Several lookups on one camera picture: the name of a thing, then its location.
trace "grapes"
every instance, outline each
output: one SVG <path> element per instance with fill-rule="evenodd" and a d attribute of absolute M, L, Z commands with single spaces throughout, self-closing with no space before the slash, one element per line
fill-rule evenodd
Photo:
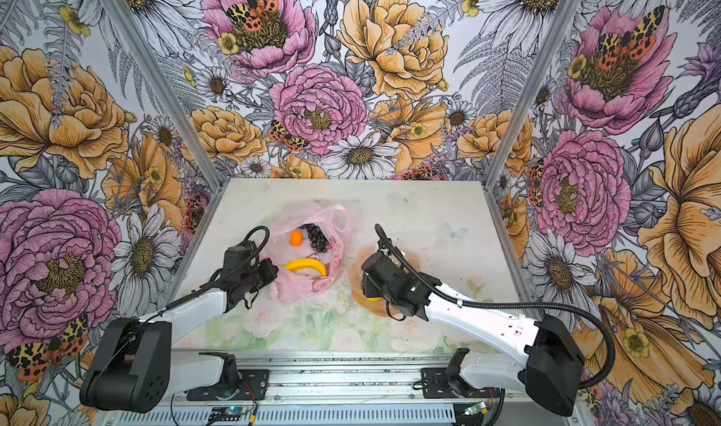
<path fill-rule="evenodd" d="M 328 245 L 330 242 L 327 238 L 325 238 L 325 235 L 323 235 L 323 232 L 321 232 L 320 227 L 316 226 L 315 224 L 303 224 L 299 229 L 305 229 L 308 231 L 308 239 L 311 241 L 311 247 L 316 252 L 326 252 L 328 251 Z"/>

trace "orange object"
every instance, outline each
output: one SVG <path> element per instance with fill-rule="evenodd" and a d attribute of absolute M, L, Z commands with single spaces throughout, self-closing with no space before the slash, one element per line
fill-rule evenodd
<path fill-rule="evenodd" d="M 291 232 L 291 246 L 301 246 L 303 244 L 303 233 L 300 231 Z"/>

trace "orange flower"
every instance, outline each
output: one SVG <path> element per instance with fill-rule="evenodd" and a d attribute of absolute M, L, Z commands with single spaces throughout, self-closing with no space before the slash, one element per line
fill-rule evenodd
<path fill-rule="evenodd" d="M 400 45 L 407 32 L 425 19 L 425 7 L 408 0 L 350 0 L 343 10 L 338 40 L 355 55 L 354 63 L 368 61 L 375 71 L 373 91 L 418 100 L 443 79 L 448 36 L 439 30 Z"/>
<path fill-rule="evenodd" d="M 280 168 L 270 169 L 271 178 L 279 179 L 328 179 L 322 168 L 312 160 L 301 159 L 295 154 L 289 154 L 287 158 L 280 159 Z"/>
<path fill-rule="evenodd" d="M 472 157 L 476 160 L 495 154 L 511 116 L 513 116 L 512 110 L 503 110 L 498 115 L 489 113 L 485 117 L 471 121 L 469 127 L 473 133 L 467 133 L 458 138 L 459 157 L 462 159 Z M 527 118 L 523 122 L 518 138 L 513 142 L 513 148 L 505 163 L 510 174 L 515 178 L 519 178 L 523 174 L 523 169 L 531 159 L 532 131 L 533 123 Z"/>
<path fill-rule="evenodd" d="M 78 166 L 81 178 L 91 179 L 128 151 L 125 112 L 89 66 L 73 63 L 67 101 L 51 125 L 48 65 L 57 63 L 40 49 L 19 57 L 0 46 L 0 155 L 25 157 L 18 172 L 34 167 L 44 152 L 60 155 Z"/>
<path fill-rule="evenodd" d="M 656 185 L 666 188 L 666 213 L 651 229 L 638 231 L 648 261 L 663 271 L 663 292 L 679 315 L 707 329 L 721 313 L 721 105 L 665 140 L 665 171 L 650 167 Z"/>
<path fill-rule="evenodd" d="M 103 179 L 105 205 L 110 210 L 136 211 L 144 220 L 153 204 L 165 207 L 165 219 L 178 232 L 183 225 L 183 192 L 178 169 L 158 147 L 152 134 L 143 135 L 142 146 L 137 139 L 131 146 L 132 158 L 113 160 Z"/>
<path fill-rule="evenodd" d="M 383 126 L 393 129 L 386 142 L 400 143 L 400 154 L 396 160 L 396 172 L 415 168 L 443 144 L 443 132 L 451 131 L 451 123 L 446 118 L 446 105 L 436 104 L 430 106 L 430 101 L 419 102 L 411 106 L 409 99 L 393 98 L 376 104 L 376 108 L 369 114 Z"/>
<path fill-rule="evenodd" d="M 505 230 L 508 231 L 510 242 L 513 244 L 513 250 L 516 252 L 516 258 L 518 259 L 526 253 L 526 246 L 528 245 L 527 205 L 525 197 L 516 196 L 512 199 L 510 195 L 499 202 L 500 215 L 503 218 Z"/>
<path fill-rule="evenodd" d="M 21 402 L 13 395 L 0 395 L 0 423 L 5 426 L 48 426 L 50 402 L 29 394 Z"/>
<path fill-rule="evenodd" d="M 679 414 L 693 402 L 692 388 L 713 385 L 714 373 L 704 369 L 706 362 L 680 341 L 686 335 L 678 320 L 662 315 L 668 296 L 661 290 L 661 280 L 629 250 L 607 249 L 603 276 L 596 275 L 607 293 L 591 299 L 599 307 L 601 319 L 613 333 L 616 363 L 608 382 L 622 390 L 631 383 L 631 399 L 648 403 L 661 394 L 667 384 L 679 386 L 680 398 L 671 408 Z M 637 278 L 637 284 L 629 277 Z M 606 359 L 606 345 L 599 330 L 585 328 L 574 332 L 573 339 L 586 357 L 586 367 L 597 373 Z M 691 339 L 701 341 L 691 332 Z"/>
<path fill-rule="evenodd" d="M 212 161 L 221 156 L 242 163 L 268 150 L 260 128 L 234 110 L 219 107 L 194 110 L 190 122 Z M 186 159 L 195 161 L 185 144 L 181 151 Z"/>

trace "pink plastic bag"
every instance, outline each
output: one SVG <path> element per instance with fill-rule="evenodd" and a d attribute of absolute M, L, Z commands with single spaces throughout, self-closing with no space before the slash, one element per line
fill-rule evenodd
<path fill-rule="evenodd" d="M 345 223 L 338 226 L 337 216 Z M 313 223 L 320 227 L 328 239 L 328 249 L 324 253 L 312 250 L 309 240 L 305 239 L 300 247 L 290 245 L 291 232 L 299 230 L 303 224 Z M 350 236 L 350 218 L 342 205 L 330 205 L 323 208 L 315 203 L 293 206 L 292 210 L 270 225 L 270 238 L 260 253 L 261 259 L 269 257 L 278 267 L 278 278 L 270 284 L 270 299 L 283 303 L 307 298 L 308 296 L 327 290 L 340 275 L 340 264 L 343 258 L 344 241 Z M 285 264 L 297 259 L 316 259 L 324 263 L 327 276 L 319 274 L 300 275 L 285 268 Z"/>

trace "metal post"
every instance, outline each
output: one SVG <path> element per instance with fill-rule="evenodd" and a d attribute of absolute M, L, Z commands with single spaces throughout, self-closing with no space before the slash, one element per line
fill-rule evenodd
<path fill-rule="evenodd" d="M 500 171 L 503 169 L 510 150 L 513 148 L 513 142 L 516 140 L 516 137 L 518 137 L 518 133 L 520 133 L 520 129 L 523 127 L 523 122 L 526 120 L 528 109 L 531 108 L 531 103 L 541 88 L 546 70 L 551 64 L 551 59 L 553 59 L 556 54 L 566 31 L 572 25 L 573 16 L 580 6 L 581 0 L 561 0 L 558 4 L 558 10 L 554 16 L 551 29 L 536 54 L 536 61 L 526 79 L 526 84 L 520 91 L 520 96 L 516 101 L 516 106 L 513 108 L 513 116 L 510 118 L 508 128 L 506 128 L 498 144 L 498 150 L 491 160 L 491 166 L 484 180 L 486 187 L 492 187 L 496 180 L 498 180 Z"/>
<path fill-rule="evenodd" d="M 201 170 L 213 195 L 218 193 L 223 185 L 223 178 L 216 171 L 212 161 L 201 145 L 188 116 L 185 115 L 175 92 L 170 88 L 170 83 L 160 69 L 158 61 L 148 44 L 148 41 L 141 34 L 142 25 L 135 18 L 125 0 L 100 0 L 110 20 L 119 29 L 125 39 L 125 47 L 137 62 L 143 75 L 155 90 L 155 95 L 165 107 L 172 122 L 179 129 L 180 135 L 185 140 L 188 149 L 192 153 L 198 168 Z"/>

